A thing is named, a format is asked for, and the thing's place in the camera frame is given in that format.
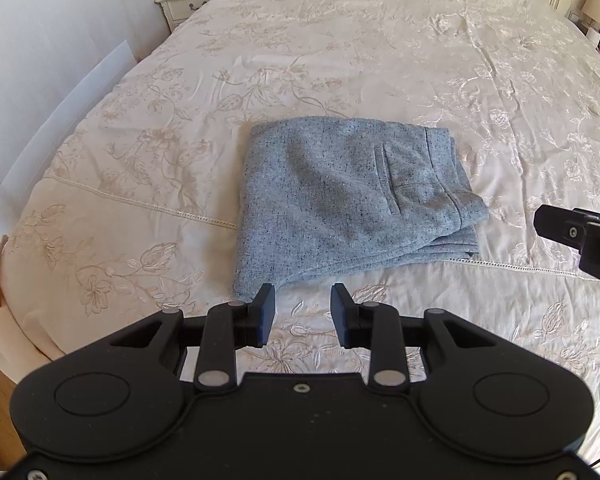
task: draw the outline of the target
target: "folded gray trousers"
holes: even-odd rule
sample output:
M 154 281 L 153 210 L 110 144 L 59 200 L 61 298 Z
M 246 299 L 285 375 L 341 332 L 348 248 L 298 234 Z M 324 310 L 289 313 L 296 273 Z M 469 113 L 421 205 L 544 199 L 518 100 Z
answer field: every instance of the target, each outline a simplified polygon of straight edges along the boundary
M 488 210 L 446 128 L 302 117 L 251 129 L 234 294 L 467 258 Z

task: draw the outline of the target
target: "screw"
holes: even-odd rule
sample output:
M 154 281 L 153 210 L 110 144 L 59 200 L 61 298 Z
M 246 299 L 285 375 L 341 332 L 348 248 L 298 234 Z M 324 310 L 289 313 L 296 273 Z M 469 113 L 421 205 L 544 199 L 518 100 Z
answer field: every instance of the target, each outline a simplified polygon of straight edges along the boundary
M 217 388 L 229 382 L 229 374 L 222 370 L 207 370 L 198 376 L 198 381 L 204 386 Z
M 32 469 L 27 473 L 27 480 L 46 480 L 46 475 L 42 471 Z
M 297 394 L 307 394 L 311 388 L 308 384 L 298 383 L 294 386 L 294 391 Z

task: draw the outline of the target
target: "lace trim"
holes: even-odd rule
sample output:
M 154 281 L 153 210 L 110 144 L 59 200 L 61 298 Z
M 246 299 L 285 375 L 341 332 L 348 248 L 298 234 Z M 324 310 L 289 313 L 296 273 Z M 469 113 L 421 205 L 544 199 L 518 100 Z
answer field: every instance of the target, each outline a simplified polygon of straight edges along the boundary
M 217 225 L 220 227 L 226 227 L 228 229 L 233 229 L 234 231 L 238 229 L 238 226 L 231 222 L 225 222 L 224 220 L 218 220 L 216 218 L 207 218 L 206 216 L 192 215 L 191 213 L 185 213 L 184 211 L 178 211 L 177 209 L 170 209 L 168 207 L 163 207 L 161 205 L 147 204 L 146 202 L 140 202 L 139 200 L 133 200 L 131 198 L 124 198 L 122 196 L 112 195 L 111 193 L 107 193 L 105 191 L 100 191 L 99 189 L 94 189 L 93 187 L 86 186 L 85 184 L 80 184 L 79 182 L 74 182 L 73 180 L 67 180 L 66 178 L 63 178 L 61 176 L 45 175 L 43 178 L 52 178 L 53 180 L 57 180 L 58 182 L 62 182 L 63 184 L 67 184 L 69 186 L 74 186 L 74 187 L 79 187 L 79 188 L 89 191 L 93 194 L 103 196 L 105 198 L 109 198 L 110 200 L 115 200 L 117 202 L 124 202 L 126 204 L 137 205 L 139 207 L 144 207 L 145 209 L 153 209 L 154 211 L 160 211 L 162 213 L 167 213 L 169 215 L 188 218 L 189 220 L 195 220 L 197 222 L 203 222 L 205 224 L 212 224 L 212 225 Z
M 94 189 L 93 187 L 86 186 L 85 184 L 80 184 L 79 182 L 74 182 L 73 180 L 67 180 L 61 176 L 56 175 L 45 175 L 43 178 L 52 178 L 57 180 L 58 182 L 62 182 L 63 184 L 67 184 L 69 186 L 79 187 L 91 193 L 94 193 L 99 196 L 103 196 L 105 198 L 109 198 L 110 200 L 115 200 L 117 202 L 124 202 L 131 205 L 137 205 L 140 207 L 144 207 L 145 209 L 152 209 L 154 211 L 161 211 L 163 213 L 167 213 L 174 216 L 180 216 L 182 218 L 188 218 L 190 220 L 195 220 L 197 222 L 203 222 L 205 224 L 217 225 L 220 227 L 226 227 L 228 229 L 237 230 L 238 226 L 232 222 L 226 222 L 224 220 L 218 220 L 215 218 L 207 218 L 205 216 L 192 215 L 191 213 L 185 213 L 183 211 L 178 211 L 176 209 L 170 209 L 168 207 L 163 207 L 160 205 L 147 204 L 146 202 L 140 202 L 139 200 L 133 200 L 131 198 L 124 198 L 117 195 L 112 195 L 111 193 L 107 193 L 105 191 L 100 191 L 99 189 Z M 560 269 L 545 269 L 542 267 L 530 267 L 530 266 L 516 266 L 510 264 L 501 264 L 497 262 L 487 262 L 485 260 L 465 260 L 464 258 L 450 258 L 446 260 L 447 262 L 453 262 L 456 264 L 465 264 L 479 267 L 497 267 L 500 269 L 509 269 L 515 270 L 516 272 L 539 272 L 541 274 L 554 274 L 557 276 L 569 276 L 570 278 L 578 278 L 580 280 L 587 280 L 590 282 L 598 282 L 599 279 L 593 278 L 591 276 L 581 276 L 576 274 L 575 272 L 571 272 L 569 270 L 560 270 Z
M 580 280 L 587 280 L 590 282 L 599 282 L 600 280 L 592 276 L 582 276 L 571 272 L 570 270 L 560 269 L 545 269 L 543 267 L 529 267 L 529 266 L 517 266 L 511 264 L 500 264 L 498 262 L 487 262 L 485 260 L 465 260 L 464 258 L 450 258 L 445 260 L 446 262 L 453 262 L 456 264 L 467 264 L 479 267 L 499 267 L 501 269 L 515 270 L 516 272 L 538 272 L 540 274 L 556 274 L 557 276 L 569 276 L 570 278 L 578 278 Z

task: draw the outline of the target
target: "metal pin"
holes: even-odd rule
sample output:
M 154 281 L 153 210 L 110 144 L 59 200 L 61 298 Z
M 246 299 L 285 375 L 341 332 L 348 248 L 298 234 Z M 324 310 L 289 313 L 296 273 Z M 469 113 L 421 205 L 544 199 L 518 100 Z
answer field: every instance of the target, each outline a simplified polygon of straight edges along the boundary
M 229 382 L 229 374 L 222 370 L 207 370 L 198 376 L 198 381 L 204 386 L 217 388 L 218 386 L 224 386 Z
M 380 370 L 374 374 L 374 381 L 380 386 L 400 386 L 407 376 L 398 370 Z
M 297 394 L 307 394 L 311 388 L 308 384 L 298 383 L 294 386 L 294 391 Z
M 42 471 L 32 469 L 27 473 L 27 480 L 47 480 L 46 475 Z

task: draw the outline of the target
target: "bed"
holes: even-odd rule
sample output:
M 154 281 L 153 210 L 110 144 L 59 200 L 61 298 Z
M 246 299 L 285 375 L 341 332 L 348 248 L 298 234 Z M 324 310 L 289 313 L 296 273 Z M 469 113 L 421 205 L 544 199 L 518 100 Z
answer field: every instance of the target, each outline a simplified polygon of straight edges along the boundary
M 269 344 L 239 351 L 238 371 L 365 374 L 368 352 L 340 348 L 330 319 L 344 282 L 403 315 L 446 308 L 579 375 L 597 405 L 581 453 L 599 457 L 600 282 L 532 227 L 541 203 L 600 210 L 600 57 L 560 1 L 212 0 L 68 137 L 0 247 L 3 370 L 19 380 L 159 308 L 229 300 L 254 124 L 447 127 L 490 210 L 480 258 L 285 285 Z

